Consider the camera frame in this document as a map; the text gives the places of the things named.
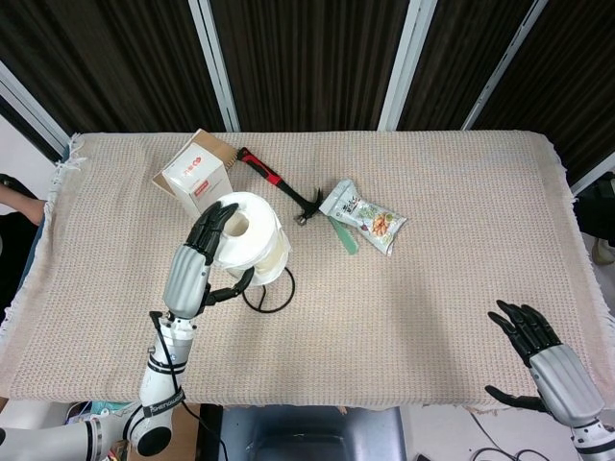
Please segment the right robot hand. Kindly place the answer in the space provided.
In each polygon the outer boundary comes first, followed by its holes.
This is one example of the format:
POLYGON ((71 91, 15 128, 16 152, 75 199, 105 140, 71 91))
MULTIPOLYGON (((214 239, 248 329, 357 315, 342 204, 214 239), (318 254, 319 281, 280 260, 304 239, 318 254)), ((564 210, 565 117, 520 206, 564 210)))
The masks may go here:
POLYGON ((507 336, 534 381, 538 395, 514 396, 493 385, 484 390, 498 402, 550 414, 569 427, 592 425, 605 408, 603 397, 577 354, 564 344, 533 307, 497 300, 488 317, 507 336))

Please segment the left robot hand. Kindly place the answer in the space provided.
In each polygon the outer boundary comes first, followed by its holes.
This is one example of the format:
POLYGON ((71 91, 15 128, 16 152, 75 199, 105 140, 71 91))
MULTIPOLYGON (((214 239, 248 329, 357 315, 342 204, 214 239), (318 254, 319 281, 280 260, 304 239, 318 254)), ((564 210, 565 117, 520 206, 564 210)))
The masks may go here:
POLYGON ((191 320, 206 306, 235 298, 248 287, 255 268, 247 269, 233 287, 211 290, 209 274, 226 223, 238 210, 237 203, 215 202, 193 224, 185 243, 174 254, 163 292, 172 318, 191 320))

